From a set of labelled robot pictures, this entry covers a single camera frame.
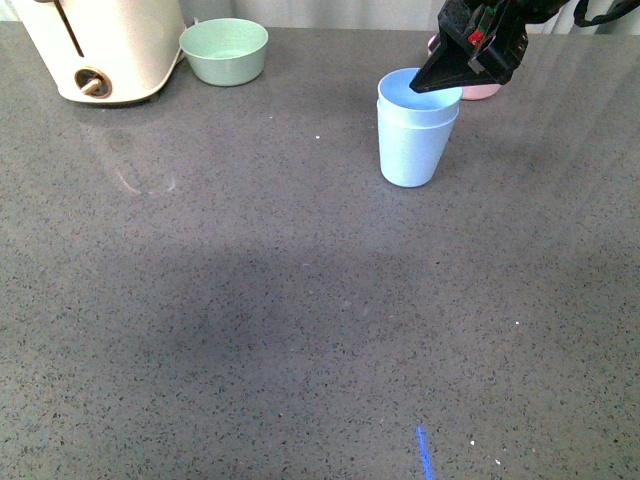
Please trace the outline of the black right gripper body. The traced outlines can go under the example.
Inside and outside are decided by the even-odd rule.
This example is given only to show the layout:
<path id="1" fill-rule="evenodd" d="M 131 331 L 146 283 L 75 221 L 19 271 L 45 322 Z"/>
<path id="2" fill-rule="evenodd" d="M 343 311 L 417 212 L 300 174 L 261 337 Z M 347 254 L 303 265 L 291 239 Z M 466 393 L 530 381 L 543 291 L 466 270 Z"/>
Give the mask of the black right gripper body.
<path id="1" fill-rule="evenodd" d="M 439 56 L 450 86 L 508 83 L 528 37 L 515 1 L 447 1 L 438 15 Z"/>

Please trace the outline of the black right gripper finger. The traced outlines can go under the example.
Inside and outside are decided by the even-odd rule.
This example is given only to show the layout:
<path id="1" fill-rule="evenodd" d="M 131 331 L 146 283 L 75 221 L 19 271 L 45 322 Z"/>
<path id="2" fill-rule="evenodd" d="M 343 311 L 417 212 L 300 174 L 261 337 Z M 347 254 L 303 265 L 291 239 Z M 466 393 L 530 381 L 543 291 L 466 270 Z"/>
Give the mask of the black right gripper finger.
<path id="1" fill-rule="evenodd" d="M 489 76 L 476 73 L 466 63 L 466 52 L 445 34 L 434 35 L 427 50 L 426 63 L 409 83 L 414 92 L 422 94 L 457 87 L 478 89 L 493 84 Z"/>

